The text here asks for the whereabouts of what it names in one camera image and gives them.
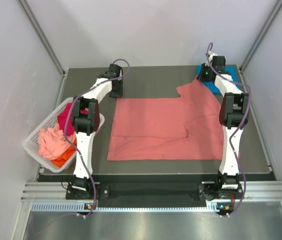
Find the folded blue t shirt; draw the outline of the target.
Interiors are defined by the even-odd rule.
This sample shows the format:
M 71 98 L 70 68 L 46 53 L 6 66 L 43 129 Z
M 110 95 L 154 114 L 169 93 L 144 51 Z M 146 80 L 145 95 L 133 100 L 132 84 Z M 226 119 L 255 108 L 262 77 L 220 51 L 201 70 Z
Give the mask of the folded blue t shirt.
M 203 67 L 202 65 L 197 66 L 197 80 L 199 79 L 199 74 L 201 73 Z M 224 76 L 216 76 L 215 82 L 213 81 L 201 81 L 213 94 L 225 96 L 225 93 L 241 94 L 242 91 L 235 86 L 238 81 L 227 81 L 223 79 Z

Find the aluminium frame post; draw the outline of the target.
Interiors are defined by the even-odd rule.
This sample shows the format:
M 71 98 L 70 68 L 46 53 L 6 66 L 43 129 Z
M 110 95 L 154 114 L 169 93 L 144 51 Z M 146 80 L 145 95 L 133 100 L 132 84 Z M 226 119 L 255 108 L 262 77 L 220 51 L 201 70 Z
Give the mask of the aluminium frame post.
M 21 7 L 22 11 L 26 15 L 28 21 L 30 22 L 32 28 L 34 29 L 37 37 L 39 38 L 40 42 L 42 43 L 44 49 L 46 50 L 47 54 L 49 55 L 51 61 L 53 62 L 54 66 L 56 67 L 57 71 L 63 76 L 65 75 L 65 70 L 63 69 L 60 61 L 58 60 L 54 50 L 52 49 L 46 35 L 44 34 L 38 20 L 36 19 L 30 5 L 26 0 L 17 0 L 17 3 Z
M 257 49 L 261 45 L 262 41 L 264 40 L 266 34 L 270 30 L 271 26 L 273 25 L 275 19 L 278 17 L 281 10 L 282 10 L 282 0 L 275 1 L 275 4 L 274 4 L 272 10 L 270 11 L 270 14 L 266 18 L 264 24 L 261 27 L 261 30 L 259 31 L 259 33 L 258 33 L 256 39 L 254 40 L 250 50 L 248 51 L 246 57 L 244 58 L 243 63 L 239 67 L 239 70 L 240 70 L 241 73 L 243 73 L 244 70 L 249 65 L 251 59 L 255 55 Z

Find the right aluminium frame post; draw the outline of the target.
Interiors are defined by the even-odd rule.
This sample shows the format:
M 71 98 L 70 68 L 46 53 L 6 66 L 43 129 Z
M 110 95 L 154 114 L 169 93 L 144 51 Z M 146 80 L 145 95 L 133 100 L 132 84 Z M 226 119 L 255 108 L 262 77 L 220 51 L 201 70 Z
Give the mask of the right aluminium frame post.
M 264 24 L 261 27 L 261 30 L 259 31 L 259 33 L 258 33 L 256 39 L 254 40 L 250 50 L 248 51 L 246 57 L 244 58 L 243 63 L 239 67 L 239 70 L 240 70 L 241 73 L 243 73 L 244 70 L 249 65 L 251 59 L 255 55 L 257 49 L 261 45 L 262 41 L 264 40 L 266 34 L 270 30 L 271 26 L 273 25 L 275 19 L 278 17 L 281 10 L 282 10 L 282 0 L 275 1 L 275 4 L 274 4 L 272 10 L 270 11 L 270 14 L 266 18 Z

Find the orange t shirt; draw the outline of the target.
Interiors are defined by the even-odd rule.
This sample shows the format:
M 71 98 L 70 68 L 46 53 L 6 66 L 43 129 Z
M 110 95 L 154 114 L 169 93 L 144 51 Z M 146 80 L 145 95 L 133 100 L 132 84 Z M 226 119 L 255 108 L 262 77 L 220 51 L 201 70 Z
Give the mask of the orange t shirt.
M 57 167 L 62 167 L 70 157 L 76 152 L 75 148 L 70 145 L 70 147 L 58 158 L 51 160 L 51 162 Z

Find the salmon pink t shirt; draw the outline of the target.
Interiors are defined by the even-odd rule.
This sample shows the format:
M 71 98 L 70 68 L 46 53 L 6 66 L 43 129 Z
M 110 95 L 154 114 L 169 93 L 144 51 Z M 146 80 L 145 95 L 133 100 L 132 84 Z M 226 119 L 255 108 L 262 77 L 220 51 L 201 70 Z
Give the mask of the salmon pink t shirt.
M 221 160 L 221 105 L 198 80 L 177 87 L 176 98 L 116 102 L 109 161 Z

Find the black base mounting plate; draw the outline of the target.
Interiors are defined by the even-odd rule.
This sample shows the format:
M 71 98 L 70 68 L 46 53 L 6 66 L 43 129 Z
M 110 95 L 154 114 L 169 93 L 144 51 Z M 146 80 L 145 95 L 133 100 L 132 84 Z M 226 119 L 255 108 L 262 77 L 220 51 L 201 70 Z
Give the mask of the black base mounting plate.
M 91 200 L 98 207 L 202 207 L 208 201 L 239 200 L 244 196 L 246 184 L 252 181 L 273 180 L 273 174 L 240 175 L 242 191 L 222 193 L 218 197 L 209 193 L 217 174 L 132 174 L 94 175 L 96 194 L 93 199 L 68 199 L 68 187 L 74 177 L 67 180 L 67 200 Z

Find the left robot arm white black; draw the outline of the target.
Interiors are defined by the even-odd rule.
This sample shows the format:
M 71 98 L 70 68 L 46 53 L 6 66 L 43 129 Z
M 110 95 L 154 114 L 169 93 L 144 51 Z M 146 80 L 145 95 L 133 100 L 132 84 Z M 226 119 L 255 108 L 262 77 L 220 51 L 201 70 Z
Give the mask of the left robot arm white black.
M 112 98 L 123 96 L 123 69 L 111 63 L 95 84 L 79 97 L 73 99 L 71 124 L 76 135 L 76 163 L 74 180 L 68 187 L 68 199 L 93 199 L 96 194 L 92 179 L 93 141 L 105 119 L 99 111 L 99 103 L 106 95 Z

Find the magenta t shirt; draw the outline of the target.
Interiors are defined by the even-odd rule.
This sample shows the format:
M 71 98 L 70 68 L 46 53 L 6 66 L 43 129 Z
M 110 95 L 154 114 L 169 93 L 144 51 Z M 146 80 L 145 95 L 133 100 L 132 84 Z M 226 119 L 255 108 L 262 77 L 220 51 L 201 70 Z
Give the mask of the magenta t shirt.
M 62 130 L 63 133 L 66 133 L 66 135 L 68 137 L 73 137 L 73 136 L 76 135 L 75 129 L 74 129 L 72 122 L 71 122 L 72 121 L 72 114 L 70 114 L 68 124 L 66 125 L 66 119 L 68 117 L 68 114 L 70 113 L 71 106 L 72 106 L 72 103 L 68 103 L 65 106 L 64 111 L 57 116 L 57 122 L 59 124 L 59 129 Z

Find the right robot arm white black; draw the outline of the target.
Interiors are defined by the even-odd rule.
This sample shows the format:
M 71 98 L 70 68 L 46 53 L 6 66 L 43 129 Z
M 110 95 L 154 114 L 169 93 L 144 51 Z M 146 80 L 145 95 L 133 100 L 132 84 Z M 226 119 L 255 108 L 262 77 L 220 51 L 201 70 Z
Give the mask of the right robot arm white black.
M 206 58 L 207 61 L 201 65 L 197 79 L 213 83 L 223 96 L 219 123 L 224 133 L 222 161 L 217 180 L 210 186 L 209 193 L 225 198 L 229 194 L 242 191 L 239 180 L 239 147 L 244 127 L 248 122 L 251 101 L 249 94 L 240 90 L 241 84 L 234 82 L 230 73 L 225 71 L 224 56 L 208 51 Z

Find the light peach t shirt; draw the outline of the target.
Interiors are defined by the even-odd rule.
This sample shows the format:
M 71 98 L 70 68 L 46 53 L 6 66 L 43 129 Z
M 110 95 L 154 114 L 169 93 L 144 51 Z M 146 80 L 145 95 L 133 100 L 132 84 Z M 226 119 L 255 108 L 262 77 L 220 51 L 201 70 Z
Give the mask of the light peach t shirt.
M 58 123 L 48 129 L 42 128 L 39 131 L 37 142 L 38 154 L 50 161 L 61 156 L 71 145 L 66 141 Z

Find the white plastic laundry basket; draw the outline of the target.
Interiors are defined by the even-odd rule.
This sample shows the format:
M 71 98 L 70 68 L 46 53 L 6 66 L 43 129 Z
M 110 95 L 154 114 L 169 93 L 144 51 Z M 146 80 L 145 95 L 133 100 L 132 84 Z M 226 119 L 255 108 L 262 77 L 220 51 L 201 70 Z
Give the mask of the white plastic laundry basket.
M 99 103 L 95 97 L 81 98 L 75 104 L 80 107 L 75 117 L 70 117 L 65 131 L 65 122 L 73 98 L 64 100 L 25 139 L 23 148 L 44 168 L 53 173 L 68 169 L 74 161 L 74 175 L 88 177 L 92 170 L 92 146 L 105 118 L 99 113 Z

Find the left aluminium frame post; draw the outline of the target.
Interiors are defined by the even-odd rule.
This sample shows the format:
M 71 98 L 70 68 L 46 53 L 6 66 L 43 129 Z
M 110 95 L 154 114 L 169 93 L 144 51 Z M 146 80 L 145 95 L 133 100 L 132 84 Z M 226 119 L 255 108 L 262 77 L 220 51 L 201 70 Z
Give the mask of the left aluminium frame post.
M 30 5 L 26 0 L 17 0 L 17 3 L 21 7 L 22 11 L 26 15 L 28 21 L 30 22 L 32 28 L 34 29 L 37 37 L 39 38 L 40 42 L 42 43 L 44 49 L 46 50 L 47 54 L 49 55 L 51 61 L 53 62 L 54 66 L 56 67 L 57 71 L 63 76 L 65 75 L 65 70 L 63 69 L 60 61 L 58 60 L 54 50 L 52 49 L 46 35 L 44 34 L 38 20 L 36 19 Z

